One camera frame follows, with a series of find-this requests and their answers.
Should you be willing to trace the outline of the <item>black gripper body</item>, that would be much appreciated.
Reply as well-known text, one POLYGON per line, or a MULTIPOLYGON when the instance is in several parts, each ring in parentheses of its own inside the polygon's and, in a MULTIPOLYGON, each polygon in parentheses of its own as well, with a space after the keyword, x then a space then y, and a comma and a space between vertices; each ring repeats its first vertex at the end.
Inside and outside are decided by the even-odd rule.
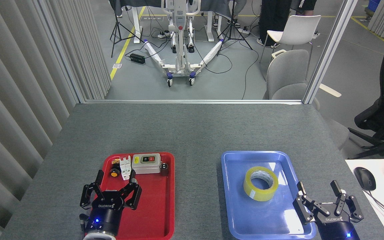
POLYGON ((92 210, 85 226, 85 233, 99 232, 117 235, 125 201, 122 198, 97 197, 92 203, 92 210))
POLYGON ((340 216, 335 216, 335 203, 323 203, 330 215, 325 217, 321 213, 316 214, 315 223, 322 240, 359 240, 360 237, 350 220, 350 213, 343 210, 340 216))

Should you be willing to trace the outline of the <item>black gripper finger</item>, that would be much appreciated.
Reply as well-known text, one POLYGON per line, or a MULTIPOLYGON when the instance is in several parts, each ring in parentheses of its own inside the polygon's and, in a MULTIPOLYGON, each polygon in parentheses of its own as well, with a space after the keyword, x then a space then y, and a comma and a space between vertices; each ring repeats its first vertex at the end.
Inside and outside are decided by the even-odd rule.
POLYGON ((90 209, 91 208, 91 193, 94 191, 97 195, 97 198, 95 201, 97 201, 97 208, 108 208, 108 205, 105 204, 105 194, 100 188, 100 185, 102 183, 104 177, 104 171, 99 170, 97 177, 94 182, 90 184, 86 184, 83 187, 83 191, 81 194, 81 200, 80 200, 80 206, 84 209, 90 209))
POLYGON ((330 212, 323 207, 322 203, 312 200, 307 196, 301 181, 297 183, 297 188, 298 193, 293 201, 293 207, 302 224, 315 222, 317 213, 321 213, 325 217, 330 215, 330 212))
POLYGON ((353 195, 348 195, 347 193, 343 193, 336 180, 333 180, 330 183, 330 186, 332 187, 332 190, 337 197, 335 202, 336 207, 334 210, 335 216, 340 216, 341 212, 343 211, 343 207, 347 205, 350 212, 350 220, 352 222, 358 223, 363 220, 364 215, 362 214, 356 197, 353 195))
POLYGON ((118 196, 121 199, 121 208, 130 208, 137 210, 142 188, 137 182, 136 178, 130 178, 128 184, 118 191, 118 196))

